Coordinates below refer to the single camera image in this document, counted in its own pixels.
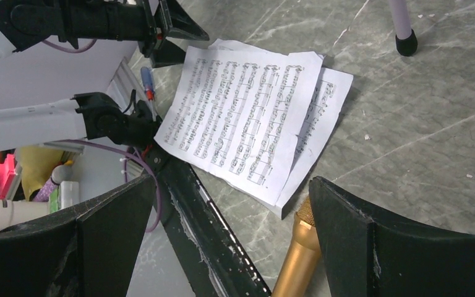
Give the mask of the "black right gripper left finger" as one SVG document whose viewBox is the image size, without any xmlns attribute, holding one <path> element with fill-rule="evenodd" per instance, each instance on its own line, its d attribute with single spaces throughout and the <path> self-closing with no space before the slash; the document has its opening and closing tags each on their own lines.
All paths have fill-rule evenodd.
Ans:
<svg viewBox="0 0 475 297">
<path fill-rule="evenodd" d="M 0 296 L 125 296 L 155 197 L 145 175 L 0 231 Z"/>
</svg>

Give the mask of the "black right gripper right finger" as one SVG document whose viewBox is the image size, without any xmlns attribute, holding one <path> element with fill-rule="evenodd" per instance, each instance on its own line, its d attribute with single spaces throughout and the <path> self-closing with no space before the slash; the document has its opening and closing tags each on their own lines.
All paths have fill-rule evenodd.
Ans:
<svg viewBox="0 0 475 297">
<path fill-rule="evenodd" d="M 475 235 L 398 215 L 320 176 L 309 196 L 332 296 L 475 296 Z"/>
</svg>

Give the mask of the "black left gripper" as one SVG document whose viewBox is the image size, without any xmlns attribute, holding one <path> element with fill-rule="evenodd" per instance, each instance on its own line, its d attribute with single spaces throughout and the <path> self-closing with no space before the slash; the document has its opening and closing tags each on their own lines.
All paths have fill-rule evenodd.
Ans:
<svg viewBox="0 0 475 297">
<path fill-rule="evenodd" d="M 183 64 L 186 52 L 167 37 L 208 41 L 208 33 L 176 0 L 27 1 L 14 4 L 11 25 L 65 53 L 83 53 L 98 40 L 136 41 L 152 68 Z"/>
</svg>

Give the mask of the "lilac perforated music stand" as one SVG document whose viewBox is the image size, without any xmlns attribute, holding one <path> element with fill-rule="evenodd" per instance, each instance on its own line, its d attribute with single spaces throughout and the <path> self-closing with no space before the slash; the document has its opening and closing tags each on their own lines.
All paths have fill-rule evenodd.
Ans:
<svg viewBox="0 0 475 297">
<path fill-rule="evenodd" d="M 395 28 L 396 50 L 401 56 L 410 57 L 417 51 L 418 41 L 411 27 L 406 0 L 388 0 Z"/>
</svg>

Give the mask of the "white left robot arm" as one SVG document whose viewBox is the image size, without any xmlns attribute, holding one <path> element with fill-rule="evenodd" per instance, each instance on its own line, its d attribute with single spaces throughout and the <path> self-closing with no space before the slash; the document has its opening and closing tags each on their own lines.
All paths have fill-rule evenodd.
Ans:
<svg viewBox="0 0 475 297">
<path fill-rule="evenodd" d="M 207 41 L 177 1 L 0 1 L 0 151 L 107 137 L 144 148 L 155 113 L 125 114 L 107 95 L 135 50 L 182 64 L 174 39 Z"/>
</svg>

